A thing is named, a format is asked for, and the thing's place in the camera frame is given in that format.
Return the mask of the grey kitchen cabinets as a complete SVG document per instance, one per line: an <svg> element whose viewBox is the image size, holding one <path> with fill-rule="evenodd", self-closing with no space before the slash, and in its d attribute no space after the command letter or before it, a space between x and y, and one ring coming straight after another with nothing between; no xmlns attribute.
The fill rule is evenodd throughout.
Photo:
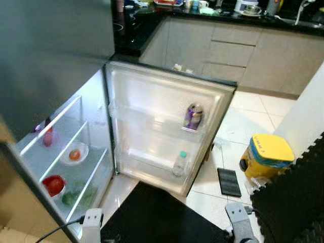
<svg viewBox="0 0 324 243"><path fill-rule="evenodd" d="M140 62L298 97L324 61L318 35L188 18L163 18Z"/></svg>

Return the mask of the yellow container with blue band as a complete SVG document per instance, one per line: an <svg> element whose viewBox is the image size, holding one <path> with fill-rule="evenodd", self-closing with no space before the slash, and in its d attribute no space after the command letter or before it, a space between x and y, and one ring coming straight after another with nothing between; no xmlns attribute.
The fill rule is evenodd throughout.
<svg viewBox="0 0 324 243"><path fill-rule="evenodd" d="M254 134L240 159L247 178L271 179L295 160L287 141L272 134Z"/></svg>

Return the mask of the black flat tablet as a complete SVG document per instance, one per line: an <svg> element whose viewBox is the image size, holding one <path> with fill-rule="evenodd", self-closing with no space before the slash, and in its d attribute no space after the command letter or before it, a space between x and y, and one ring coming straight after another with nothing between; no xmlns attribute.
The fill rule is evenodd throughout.
<svg viewBox="0 0 324 243"><path fill-rule="evenodd" d="M217 168L217 172L221 194L225 196L241 197L236 171Z"/></svg>

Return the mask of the pink drink bottle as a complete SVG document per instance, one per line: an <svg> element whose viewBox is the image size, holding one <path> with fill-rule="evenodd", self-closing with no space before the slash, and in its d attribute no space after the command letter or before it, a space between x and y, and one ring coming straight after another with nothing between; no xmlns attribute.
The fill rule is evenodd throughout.
<svg viewBox="0 0 324 243"><path fill-rule="evenodd" d="M43 137L43 144L46 147L50 147L53 144L53 128L49 128L44 134Z"/></svg>

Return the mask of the white faucet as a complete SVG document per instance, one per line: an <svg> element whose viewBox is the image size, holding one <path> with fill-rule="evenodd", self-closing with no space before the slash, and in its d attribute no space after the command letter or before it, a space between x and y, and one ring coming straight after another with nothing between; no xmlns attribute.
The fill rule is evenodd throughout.
<svg viewBox="0 0 324 243"><path fill-rule="evenodd" d="M298 14L295 18L295 22L294 22L294 25L298 25L299 24L299 20L301 18L301 15L304 11L304 9L310 5L311 3L314 3L316 2L317 0L302 0L301 3L299 4L299 8L298 8Z"/></svg>

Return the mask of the black floor mat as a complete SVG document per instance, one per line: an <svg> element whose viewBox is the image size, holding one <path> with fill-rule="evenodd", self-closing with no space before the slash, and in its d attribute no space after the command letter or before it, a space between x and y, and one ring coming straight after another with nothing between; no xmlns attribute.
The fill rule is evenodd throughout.
<svg viewBox="0 0 324 243"><path fill-rule="evenodd" d="M231 243L228 234L161 188L139 182L100 230L102 242Z"/></svg>

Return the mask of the green vegetables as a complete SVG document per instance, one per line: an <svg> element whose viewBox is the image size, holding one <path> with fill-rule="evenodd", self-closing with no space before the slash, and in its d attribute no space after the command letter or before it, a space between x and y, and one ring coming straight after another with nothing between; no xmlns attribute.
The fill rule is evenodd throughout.
<svg viewBox="0 0 324 243"><path fill-rule="evenodd" d="M84 193L82 191L82 188L66 188L62 196L63 204L72 208L79 196L81 196L78 206L80 208L90 208L94 204L97 188L89 187Z"/></svg>

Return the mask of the white mug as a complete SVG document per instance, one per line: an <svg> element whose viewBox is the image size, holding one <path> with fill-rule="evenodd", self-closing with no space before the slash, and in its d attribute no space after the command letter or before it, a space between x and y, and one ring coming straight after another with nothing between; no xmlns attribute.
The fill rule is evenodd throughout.
<svg viewBox="0 0 324 243"><path fill-rule="evenodd" d="M184 0L184 7L186 10L196 12L208 6L209 3L206 0Z"/></svg>

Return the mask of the grey fridge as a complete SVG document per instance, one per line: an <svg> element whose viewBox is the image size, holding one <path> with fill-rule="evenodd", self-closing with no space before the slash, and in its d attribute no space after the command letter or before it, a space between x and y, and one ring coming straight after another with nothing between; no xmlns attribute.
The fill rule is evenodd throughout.
<svg viewBox="0 0 324 243"><path fill-rule="evenodd" d="M0 116L18 144L65 102L81 96L87 127L66 148L74 142L104 148L111 162L92 208L100 208L115 172L104 74L115 54L112 7L111 0L0 0ZM41 184L42 177L35 178L23 158L21 164L63 221L60 229L70 242L79 243L83 217L92 208L65 222Z"/></svg>

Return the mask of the fridge door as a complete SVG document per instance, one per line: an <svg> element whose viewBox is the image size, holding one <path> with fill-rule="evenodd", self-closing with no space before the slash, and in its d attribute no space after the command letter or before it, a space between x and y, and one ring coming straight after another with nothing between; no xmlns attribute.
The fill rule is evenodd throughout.
<svg viewBox="0 0 324 243"><path fill-rule="evenodd" d="M138 62L111 60L104 67L118 173L187 196L210 152L237 85ZM183 127L187 108L203 107L197 131ZM172 168L187 152L185 176Z"/></svg>

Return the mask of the glass fridge shelf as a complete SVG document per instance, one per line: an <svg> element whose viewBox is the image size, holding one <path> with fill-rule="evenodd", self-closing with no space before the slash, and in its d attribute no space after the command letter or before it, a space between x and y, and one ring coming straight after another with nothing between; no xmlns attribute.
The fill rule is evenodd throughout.
<svg viewBox="0 0 324 243"><path fill-rule="evenodd" d="M65 189L82 188L82 193L84 193L89 187L95 187L97 188L97 194L95 196L94 204L96 204L100 187L104 185L105 179L110 174L111 162L109 160L110 157L107 149L95 146L89 146L89 148L90 152L81 164L65 165L61 162L61 158L59 158L58 161L43 175L42 180L48 176L59 175L66 181ZM81 196L79 196L72 208L63 204L62 196L63 194L52 197L51 199L55 204L56 213L58 213L65 222L80 217L88 209L80 208L78 206Z"/></svg>
<svg viewBox="0 0 324 243"><path fill-rule="evenodd" d="M44 137L37 139L31 147L27 146L37 138L36 133L30 133L23 137L18 142L17 148L25 160L25 166L30 169L35 178L41 178L50 169L51 165L58 161L60 153L65 150L67 144L73 138L81 138L84 135L86 127L85 122L71 119L65 119L55 124L52 133L52 144L49 147L45 146Z"/></svg>
<svg viewBox="0 0 324 243"><path fill-rule="evenodd" d="M30 144L28 144L27 146L31 147L33 145L33 143L35 143L35 141L37 141L37 139L44 137L44 134L46 134L46 131L49 128L53 128L55 124L62 122L65 119L71 119L71 120L75 120L78 122L84 122L82 106L83 106L83 98L81 96L76 95L76 96L72 97L71 99L69 99L67 102L65 102L65 104L63 104L63 106L58 108L55 111L55 113L50 115L50 117L52 119L52 122L50 123L50 125L47 128L45 128L43 131L36 133L37 138L32 140L30 142Z"/></svg>

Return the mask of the green capped water bottle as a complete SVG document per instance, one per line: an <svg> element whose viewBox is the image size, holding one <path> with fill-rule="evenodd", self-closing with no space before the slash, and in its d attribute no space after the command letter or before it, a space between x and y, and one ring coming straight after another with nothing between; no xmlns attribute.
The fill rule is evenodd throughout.
<svg viewBox="0 0 324 243"><path fill-rule="evenodd" d="M183 177L185 176L185 166L187 164L187 152L181 151L176 157L174 162L174 166L172 168L172 174L175 177Z"/></svg>

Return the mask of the red bowl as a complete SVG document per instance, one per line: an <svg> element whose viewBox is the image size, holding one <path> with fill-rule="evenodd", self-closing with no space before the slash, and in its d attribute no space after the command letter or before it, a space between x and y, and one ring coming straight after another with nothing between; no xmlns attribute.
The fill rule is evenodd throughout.
<svg viewBox="0 0 324 243"><path fill-rule="evenodd" d="M60 196L66 187L66 181L59 175L48 176L41 181L41 184L46 188L50 197Z"/></svg>

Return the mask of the white plate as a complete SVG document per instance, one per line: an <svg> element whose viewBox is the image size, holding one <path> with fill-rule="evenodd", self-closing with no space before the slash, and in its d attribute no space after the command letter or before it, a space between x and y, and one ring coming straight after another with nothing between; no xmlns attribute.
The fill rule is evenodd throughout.
<svg viewBox="0 0 324 243"><path fill-rule="evenodd" d="M80 160L76 162L68 160L68 153L70 152L70 150L74 150L74 149L79 149L82 153ZM86 159L89 153L90 153L90 147L88 146L88 144L81 143L81 142L74 142L71 143L70 146L65 149L60 160L65 165L79 165Z"/></svg>

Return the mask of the black textured foam mat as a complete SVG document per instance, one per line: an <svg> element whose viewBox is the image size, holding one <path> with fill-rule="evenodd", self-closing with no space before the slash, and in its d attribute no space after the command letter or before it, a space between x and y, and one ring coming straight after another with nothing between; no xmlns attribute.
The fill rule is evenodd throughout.
<svg viewBox="0 0 324 243"><path fill-rule="evenodd" d="M251 196L263 243L324 243L324 141Z"/></svg>

